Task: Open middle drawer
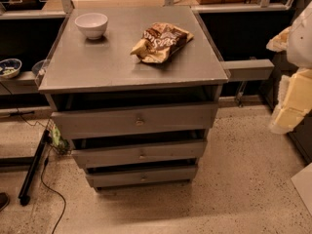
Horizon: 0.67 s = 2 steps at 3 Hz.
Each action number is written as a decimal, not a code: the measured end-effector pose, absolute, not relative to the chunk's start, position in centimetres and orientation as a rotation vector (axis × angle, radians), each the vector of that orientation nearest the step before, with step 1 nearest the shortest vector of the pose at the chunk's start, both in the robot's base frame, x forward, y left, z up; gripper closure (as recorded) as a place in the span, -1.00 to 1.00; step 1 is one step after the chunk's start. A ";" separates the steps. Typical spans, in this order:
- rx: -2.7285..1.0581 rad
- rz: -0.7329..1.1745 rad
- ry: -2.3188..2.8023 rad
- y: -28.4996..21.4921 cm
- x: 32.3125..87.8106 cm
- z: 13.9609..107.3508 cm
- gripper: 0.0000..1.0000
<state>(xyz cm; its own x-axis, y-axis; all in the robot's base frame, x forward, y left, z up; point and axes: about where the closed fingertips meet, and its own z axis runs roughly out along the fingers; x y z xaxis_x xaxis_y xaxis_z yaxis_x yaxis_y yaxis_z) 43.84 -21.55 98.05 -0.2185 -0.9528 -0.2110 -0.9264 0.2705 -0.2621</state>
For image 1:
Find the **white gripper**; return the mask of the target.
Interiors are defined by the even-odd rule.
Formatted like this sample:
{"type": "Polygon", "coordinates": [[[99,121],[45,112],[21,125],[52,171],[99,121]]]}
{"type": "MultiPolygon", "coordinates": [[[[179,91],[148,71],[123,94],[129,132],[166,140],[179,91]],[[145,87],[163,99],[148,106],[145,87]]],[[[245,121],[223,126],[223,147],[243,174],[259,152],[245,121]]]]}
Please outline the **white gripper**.
{"type": "Polygon", "coordinates": [[[291,132],[312,110],[312,2],[266,45],[273,52],[287,50],[288,62],[300,67],[292,76],[283,75],[279,83],[278,104],[269,129],[274,134],[291,132]]]}

